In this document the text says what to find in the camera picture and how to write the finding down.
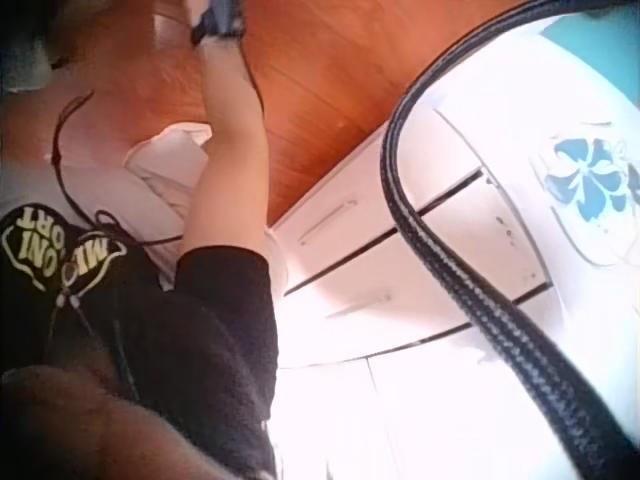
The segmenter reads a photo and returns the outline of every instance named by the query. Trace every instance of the black cable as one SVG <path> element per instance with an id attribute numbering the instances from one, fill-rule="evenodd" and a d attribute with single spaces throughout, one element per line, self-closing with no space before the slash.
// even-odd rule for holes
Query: black cable
<path id="1" fill-rule="evenodd" d="M 71 209 L 78 215 L 84 222 L 86 222 L 90 227 L 99 230 L 105 236 L 109 237 L 114 241 L 118 241 L 123 243 L 124 245 L 133 246 L 133 247 L 153 247 L 158 245 L 165 245 L 167 243 L 173 243 L 182 240 L 182 235 L 176 235 L 174 237 L 161 238 L 158 240 L 146 240 L 140 241 L 136 240 L 129 235 L 124 235 L 122 232 L 125 230 L 120 225 L 120 222 L 115 218 L 115 216 L 107 212 L 106 210 L 98 210 L 95 213 L 95 217 L 92 219 L 80 205 L 73 199 L 73 197 L 67 191 L 66 185 L 64 183 L 64 179 L 62 177 L 62 153 L 60 152 L 60 133 L 62 132 L 62 128 L 67 123 L 69 118 L 77 112 L 80 108 L 82 108 L 86 103 L 93 98 L 95 92 L 90 92 L 84 96 L 80 96 L 74 98 L 71 102 L 64 107 L 60 116 L 58 117 L 58 122 L 56 124 L 56 128 L 53 134 L 53 146 L 51 151 L 51 165 L 55 171 L 56 181 L 58 182 L 58 186 L 64 196 L 65 200 L 71 207 Z M 110 223 L 105 223 L 102 221 L 102 217 L 107 217 L 110 220 Z"/>
<path id="2" fill-rule="evenodd" d="M 518 376 L 580 475 L 588 479 L 640 478 L 636 446 L 553 342 L 424 223 L 400 183 L 398 143 L 426 89 L 477 48 L 536 20 L 624 3 L 630 2 L 535 0 L 476 28 L 427 67 L 402 97 L 389 122 L 380 162 L 385 198 L 405 241 Z"/>

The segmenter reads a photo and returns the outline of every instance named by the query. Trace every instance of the black sleeve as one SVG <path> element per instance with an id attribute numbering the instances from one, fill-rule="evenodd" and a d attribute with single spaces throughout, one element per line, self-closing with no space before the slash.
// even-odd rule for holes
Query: black sleeve
<path id="1" fill-rule="evenodd" d="M 175 290 L 210 308 L 239 347 L 266 405 L 275 391 L 278 337 L 269 264 L 244 248 L 213 246 L 183 255 Z"/>

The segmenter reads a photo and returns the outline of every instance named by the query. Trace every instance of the cabinet drawer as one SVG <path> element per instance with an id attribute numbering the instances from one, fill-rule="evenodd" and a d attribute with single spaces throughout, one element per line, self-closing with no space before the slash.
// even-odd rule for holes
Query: cabinet drawer
<path id="1" fill-rule="evenodd" d="M 560 310 L 553 292 L 543 295 L 535 300 L 543 309 Z M 527 304 L 523 310 L 531 314 Z M 576 478 L 547 422 L 477 329 L 370 366 L 400 478 Z"/>
<path id="2" fill-rule="evenodd" d="M 294 287 L 393 226 L 380 183 L 382 134 L 305 199 L 274 231 Z M 479 167 L 473 151 L 428 106 L 416 108 L 399 146 L 400 175 L 422 207 Z"/>
<path id="3" fill-rule="evenodd" d="M 278 478 L 397 479 L 366 361 L 279 370 L 271 415 Z"/>
<path id="4" fill-rule="evenodd" d="M 545 281 L 527 235 L 484 178 L 425 220 L 508 297 Z M 285 297 L 277 319 L 282 366 L 369 355 L 467 321 L 397 234 Z"/>

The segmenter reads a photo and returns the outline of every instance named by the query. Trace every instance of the wooden floor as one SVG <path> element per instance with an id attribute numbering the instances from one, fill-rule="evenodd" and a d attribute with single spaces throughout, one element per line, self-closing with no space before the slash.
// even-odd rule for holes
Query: wooden floor
<path id="1" fill-rule="evenodd" d="M 74 31 L 76 62 L 50 87 L 2 105 L 3 155 L 44 161 L 55 118 L 75 95 L 94 100 L 68 125 L 65 159 L 119 164 L 165 126 L 204 121 L 198 60 L 181 0 L 114 0 Z M 269 223 L 373 130 L 444 48 L 519 0 L 246 0 L 246 51 L 266 104 Z"/>

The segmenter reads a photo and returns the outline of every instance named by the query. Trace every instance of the printed logo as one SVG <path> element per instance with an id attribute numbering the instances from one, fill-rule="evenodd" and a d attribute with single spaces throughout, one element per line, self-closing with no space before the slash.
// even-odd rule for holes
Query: printed logo
<path id="1" fill-rule="evenodd" d="M 20 214 L 1 235 L 2 248 L 16 270 L 31 278 L 43 292 L 52 284 L 60 288 L 56 275 L 62 263 L 73 265 L 71 275 L 62 284 L 78 297 L 98 285 L 105 277 L 114 258 L 127 254 L 127 248 L 102 232 L 81 236 L 70 255 L 65 251 L 66 221 L 46 207 L 24 206 Z"/>

